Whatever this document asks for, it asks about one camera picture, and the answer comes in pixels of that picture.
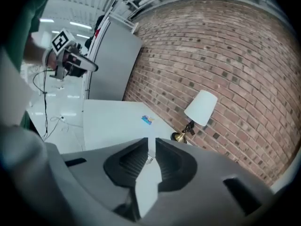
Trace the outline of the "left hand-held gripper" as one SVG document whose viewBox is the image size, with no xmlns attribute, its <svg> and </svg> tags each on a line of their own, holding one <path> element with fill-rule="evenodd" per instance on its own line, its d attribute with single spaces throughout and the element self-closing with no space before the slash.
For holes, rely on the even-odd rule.
<svg viewBox="0 0 301 226">
<path fill-rule="evenodd" d="M 56 55 L 55 74 L 50 77 L 63 80 L 66 76 L 82 77 L 86 71 L 96 72 L 98 65 L 83 56 L 81 45 L 74 36 L 62 29 L 51 41 L 51 48 Z"/>
</svg>

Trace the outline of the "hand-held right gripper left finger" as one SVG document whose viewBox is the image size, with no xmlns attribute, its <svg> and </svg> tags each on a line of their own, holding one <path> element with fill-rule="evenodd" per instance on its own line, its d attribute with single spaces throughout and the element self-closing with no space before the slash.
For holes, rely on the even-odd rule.
<svg viewBox="0 0 301 226">
<path fill-rule="evenodd" d="M 148 158 L 146 137 L 62 158 L 74 225 L 143 225 L 135 186 Z"/>
</svg>

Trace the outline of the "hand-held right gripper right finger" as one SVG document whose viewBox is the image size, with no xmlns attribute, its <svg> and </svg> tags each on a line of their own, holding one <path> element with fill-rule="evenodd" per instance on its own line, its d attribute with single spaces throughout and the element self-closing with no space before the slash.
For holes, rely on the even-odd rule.
<svg viewBox="0 0 301 226">
<path fill-rule="evenodd" d="M 248 226 L 273 192 L 228 157 L 167 139 L 156 139 L 162 181 L 144 226 Z"/>
</svg>

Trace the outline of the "person's left hand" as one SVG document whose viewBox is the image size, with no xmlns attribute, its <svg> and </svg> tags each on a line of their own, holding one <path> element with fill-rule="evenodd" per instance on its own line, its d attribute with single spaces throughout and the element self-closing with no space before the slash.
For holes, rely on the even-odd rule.
<svg viewBox="0 0 301 226">
<path fill-rule="evenodd" d="M 54 52 L 50 52 L 48 55 L 47 66 L 51 70 L 55 71 L 57 67 L 56 63 L 56 54 Z"/>
</svg>

